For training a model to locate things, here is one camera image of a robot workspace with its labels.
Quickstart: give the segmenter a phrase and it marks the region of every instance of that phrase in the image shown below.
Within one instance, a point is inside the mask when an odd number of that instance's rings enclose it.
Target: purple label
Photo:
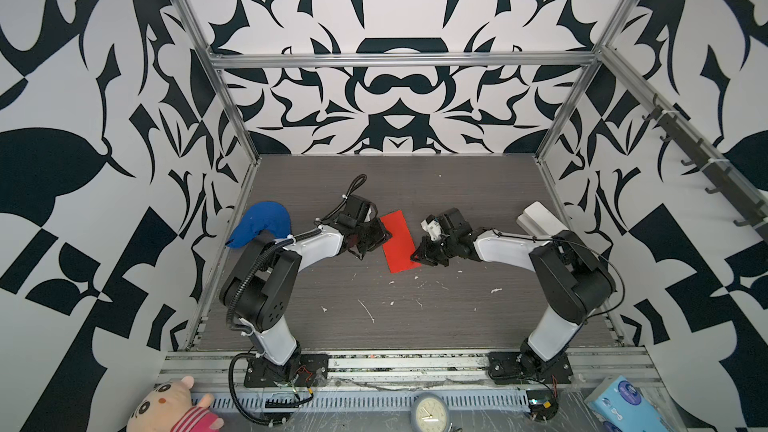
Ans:
[[[638,389],[634,388],[633,385],[626,380],[619,382],[619,393],[621,394],[621,397],[632,405],[640,405],[640,402],[643,401]]]
[[[613,425],[611,422],[608,422],[607,420],[603,422],[603,428],[605,429],[605,432],[621,432],[621,429]]]

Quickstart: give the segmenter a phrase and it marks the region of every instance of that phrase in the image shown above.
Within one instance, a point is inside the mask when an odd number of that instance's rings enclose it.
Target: blue box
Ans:
[[[623,375],[607,377],[584,402],[605,418],[607,432],[675,432]]]

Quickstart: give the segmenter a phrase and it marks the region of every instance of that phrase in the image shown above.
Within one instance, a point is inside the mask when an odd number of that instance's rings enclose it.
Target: striped pink shirt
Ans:
[[[208,409],[192,407],[170,428],[170,432],[207,432],[218,416]]]

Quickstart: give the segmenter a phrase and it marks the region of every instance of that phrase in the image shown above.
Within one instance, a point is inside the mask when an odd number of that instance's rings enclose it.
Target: alarm clock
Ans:
[[[446,402],[434,394],[421,394],[411,408],[414,432],[448,432],[451,427]]]

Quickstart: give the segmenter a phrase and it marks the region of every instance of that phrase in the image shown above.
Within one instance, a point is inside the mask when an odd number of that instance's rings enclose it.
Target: black and white patterned wall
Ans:
[[[766,0],[641,0],[618,50],[752,183],[766,182]],[[547,164],[574,228],[624,271],[627,341],[719,432],[768,427],[768,245],[605,69]]]
[[[190,0],[215,53],[590,50],[618,0]],[[566,67],[230,70],[264,153],[535,152]]]
[[[6,430],[119,430],[248,167],[169,0],[0,0]]]

